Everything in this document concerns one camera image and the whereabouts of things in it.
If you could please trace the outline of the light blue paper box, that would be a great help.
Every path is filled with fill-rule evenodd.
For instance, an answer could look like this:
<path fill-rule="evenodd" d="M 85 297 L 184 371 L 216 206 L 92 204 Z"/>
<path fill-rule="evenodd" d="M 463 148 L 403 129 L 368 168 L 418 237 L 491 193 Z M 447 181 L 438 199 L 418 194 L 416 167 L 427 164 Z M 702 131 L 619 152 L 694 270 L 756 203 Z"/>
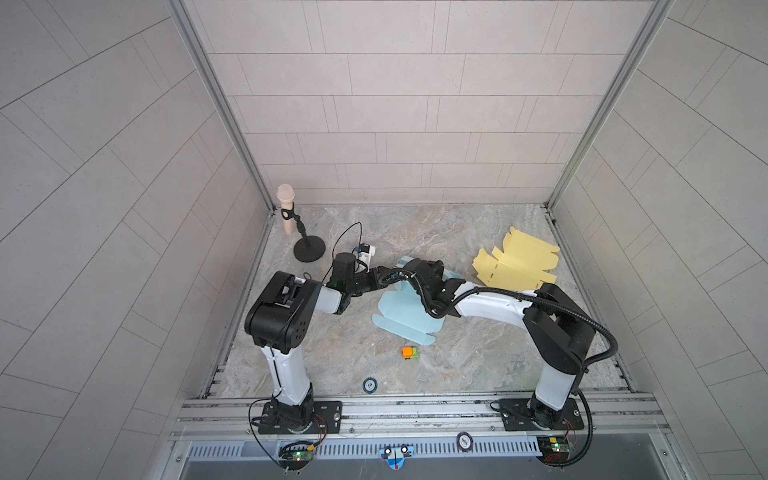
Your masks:
<path fill-rule="evenodd" d="M 378 309 L 372 317 L 377 327 L 422 346 L 432 345 L 433 334 L 444 324 L 444 318 L 436 319 L 425 311 L 417 290 L 405 279 L 382 295 Z"/>

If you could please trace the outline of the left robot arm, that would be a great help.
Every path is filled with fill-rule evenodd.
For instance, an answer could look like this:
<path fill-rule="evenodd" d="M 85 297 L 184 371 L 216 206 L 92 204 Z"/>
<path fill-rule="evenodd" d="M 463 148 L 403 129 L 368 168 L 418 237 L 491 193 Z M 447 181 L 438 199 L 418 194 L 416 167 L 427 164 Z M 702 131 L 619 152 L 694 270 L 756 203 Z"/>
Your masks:
<path fill-rule="evenodd" d="M 331 278 L 324 284 L 276 272 L 244 322 L 244 331 L 265 356 L 273 393 L 268 406 L 275 423 L 297 429 L 312 422 L 313 387 L 301 344 L 316 312 L 340 315 L 354 297 L 383 289 L 384 266 L 357 270 L 360 260 L 351 253 L 336 255 Z"/>

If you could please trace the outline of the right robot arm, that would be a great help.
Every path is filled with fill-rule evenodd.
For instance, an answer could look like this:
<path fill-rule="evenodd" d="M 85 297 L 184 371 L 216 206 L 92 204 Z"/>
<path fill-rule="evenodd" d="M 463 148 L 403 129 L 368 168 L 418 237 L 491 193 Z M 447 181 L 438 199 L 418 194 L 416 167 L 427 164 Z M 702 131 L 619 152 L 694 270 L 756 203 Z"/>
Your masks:
<path fill-rule="evenodd" d="M 525 293 L 460 278 L 445 280 L 440 262 L 420 259 L 383 274 L 381 281 L 409 283 L 434 318 L 480 317 L 524 329 L 543 361 L 529 415 L 542 428 L 559 425 L 566 401 L 576 393 L 587 369 L 587 354 L 598 332 L 597 323 L 559 287 L 545 283 Z"/>

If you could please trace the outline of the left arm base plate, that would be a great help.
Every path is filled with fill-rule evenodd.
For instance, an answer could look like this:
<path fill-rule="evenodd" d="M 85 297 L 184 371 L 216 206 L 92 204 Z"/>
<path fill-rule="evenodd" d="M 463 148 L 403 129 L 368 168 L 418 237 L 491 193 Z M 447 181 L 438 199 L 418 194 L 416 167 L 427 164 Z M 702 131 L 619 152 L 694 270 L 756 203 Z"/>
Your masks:
<path fill-rule="evenodd" d="M 265 435 L 337 434 L 342 409 L 341 401 L 313 401 L 295 406 L 271 400 L 251 422 L 258 427 L 259 434 Z"/>

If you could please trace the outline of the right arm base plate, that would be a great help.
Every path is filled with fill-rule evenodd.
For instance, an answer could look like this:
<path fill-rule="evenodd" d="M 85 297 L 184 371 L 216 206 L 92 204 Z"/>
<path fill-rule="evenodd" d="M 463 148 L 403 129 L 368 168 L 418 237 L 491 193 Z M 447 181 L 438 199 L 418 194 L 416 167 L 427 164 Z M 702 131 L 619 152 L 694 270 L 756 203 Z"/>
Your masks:
<path fill-rule="evenodd" d="M 535 398 L 502 398 L 491 404 L 502 417 L 506 431 L 583 430 L 585 416 L 574 398 L 568 398 L 561 410 L 538 402 Z"/>

